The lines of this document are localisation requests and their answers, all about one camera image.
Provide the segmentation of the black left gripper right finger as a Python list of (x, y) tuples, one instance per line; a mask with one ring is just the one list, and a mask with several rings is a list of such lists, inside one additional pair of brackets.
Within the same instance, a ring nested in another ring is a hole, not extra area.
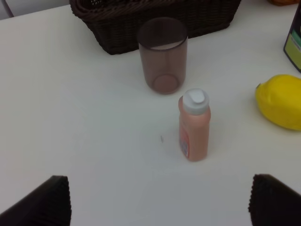
[(248, 211), (253, 226), (299, 226), (301, 195), (270, 174), (256, 174)]

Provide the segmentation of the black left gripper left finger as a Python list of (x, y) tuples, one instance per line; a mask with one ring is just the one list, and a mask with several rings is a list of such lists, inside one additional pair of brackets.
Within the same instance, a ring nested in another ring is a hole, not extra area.
[(69, 226), (71, 197), (67, 176), (51, 176), (0, 214), (2, 226)]

